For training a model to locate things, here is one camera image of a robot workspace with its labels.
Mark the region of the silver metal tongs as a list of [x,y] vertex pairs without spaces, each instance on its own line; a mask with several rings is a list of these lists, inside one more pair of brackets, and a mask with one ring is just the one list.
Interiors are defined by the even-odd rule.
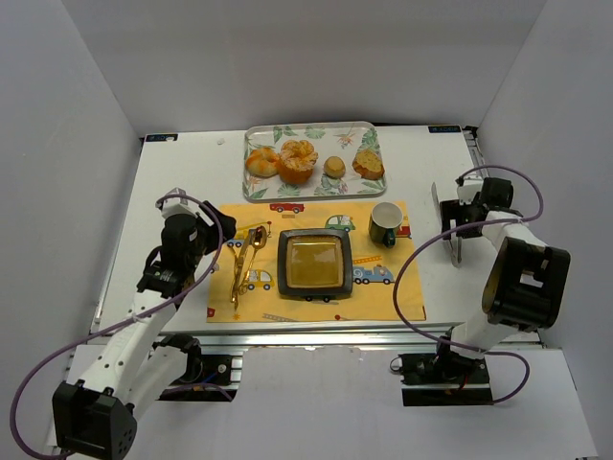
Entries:
[[[435,182],[431,185],[431,195],[433,199],[434,209],[439,221],[439,226],[443,224],[443,215],[441,211],[441,203],[438,197],[437,184]],[[450,262],[456,268],[461,266],[462,262],[462,241],[456,236],[451,236],[449,240],[442,240],[442,243],[449,255]]]

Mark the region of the small round bread bun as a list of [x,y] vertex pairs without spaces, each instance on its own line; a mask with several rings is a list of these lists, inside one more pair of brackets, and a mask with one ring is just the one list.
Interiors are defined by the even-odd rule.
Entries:
[[346,173],[344,161],[338,156],[330,156],[324,163],[324,173],[331,178],[342,178]]

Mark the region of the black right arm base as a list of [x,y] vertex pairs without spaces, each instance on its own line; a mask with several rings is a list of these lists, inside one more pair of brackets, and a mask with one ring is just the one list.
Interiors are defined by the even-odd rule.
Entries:
[[390,361],[400,377],[405,407],[493,405],[488,367],[483,359],[403,354]]

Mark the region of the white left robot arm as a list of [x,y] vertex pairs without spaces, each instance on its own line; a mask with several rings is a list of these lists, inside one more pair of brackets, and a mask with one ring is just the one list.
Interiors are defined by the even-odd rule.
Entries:
[[164,219],[160,243],[146,258],[126,311],[126,325],[114,330],[89,368],[73,383],[62,383],[52,398],[57,445],[67,453],[96,459],[123,459],[138,422],[175,380],[192,378],[200,343],[159,333],[194,288],[195,272],[207,255],[218,257],[237,222],[209,202],[195,207],[171,195],[156,204]]

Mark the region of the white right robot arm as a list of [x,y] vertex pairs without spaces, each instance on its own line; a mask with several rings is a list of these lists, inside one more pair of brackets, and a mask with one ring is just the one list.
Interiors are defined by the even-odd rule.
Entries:
[[511,182],[469,177],[458,186],[455,199],[439,199],[435,186],[431,192],[443,231],[469,223],[487,224],[443,238],[454,266],[462,261],[464,240],[485,238],[497,250],[481,309],[450,330],[450,352],[475,360],[517,332],[552,327],[559,315],[571,256],[537,238],[521,213],[511,208]]

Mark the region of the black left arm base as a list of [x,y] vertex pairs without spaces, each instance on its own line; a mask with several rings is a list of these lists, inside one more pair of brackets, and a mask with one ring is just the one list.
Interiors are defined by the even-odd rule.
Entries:
[[156,341],[156,351],[172,347],[187,356],[186,371],[175,379],[159,397],[165,402],[230,402],[237,394],[231,389],[233,359],[231,355],[206,355],[196,337],[173,334]]

